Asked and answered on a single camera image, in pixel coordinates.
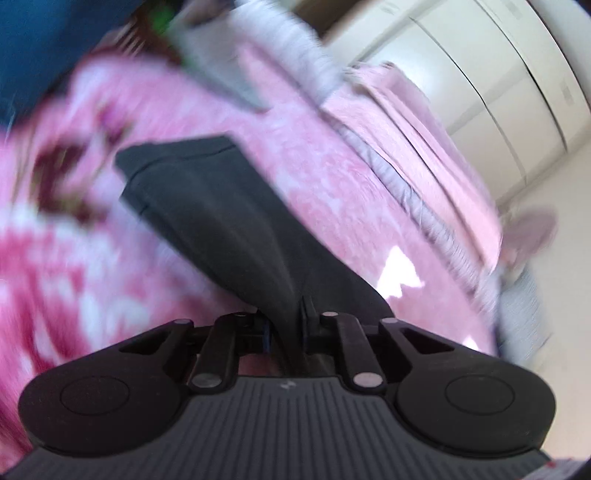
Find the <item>floor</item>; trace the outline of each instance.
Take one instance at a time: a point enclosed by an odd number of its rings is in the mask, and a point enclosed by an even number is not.
[[[591,453],[591,139],[573,158],[515,202],[514,209],[550,205],[559,230],[533,262],[553,333],[534,370],[552,387],[557,414],[545,443],[551,456]]]

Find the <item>white wardrobe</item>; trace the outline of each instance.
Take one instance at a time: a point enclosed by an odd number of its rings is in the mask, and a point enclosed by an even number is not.
[[[526,0],[370,0],[324,42],[343,65],[401,68],[499,202],[591,131],[580,85]]]

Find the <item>ribbed gray panel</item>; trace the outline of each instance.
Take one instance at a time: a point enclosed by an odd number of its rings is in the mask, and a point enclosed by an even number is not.
[[[38,449],[6,478],[514,480],[546,461],[537,452],[496,460],[439,452],[407,433],[382,399],[350,393],[336,378],[241,377],[229,392],[191,399],[166,434],[137,450],[83,459]]]

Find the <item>black fabric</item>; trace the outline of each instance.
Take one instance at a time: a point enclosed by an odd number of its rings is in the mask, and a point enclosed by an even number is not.
[[[122,198],[223,288],[256,306],[296,354],[305,296],[318,312],[376,325],[388,303],[291,214],[226,137],[145,144],[117,154]]]
[[[29,113],[49,87],[144,0],[0,0],[0,105]],[[0,115],[0,124],[9,122]]]

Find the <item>blue fabric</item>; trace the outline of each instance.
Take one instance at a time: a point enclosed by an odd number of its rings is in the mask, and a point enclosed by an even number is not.
[[[0,0],[0,100],[16,117],[143,0]],[[5,116],[0,122],[7,123]]]

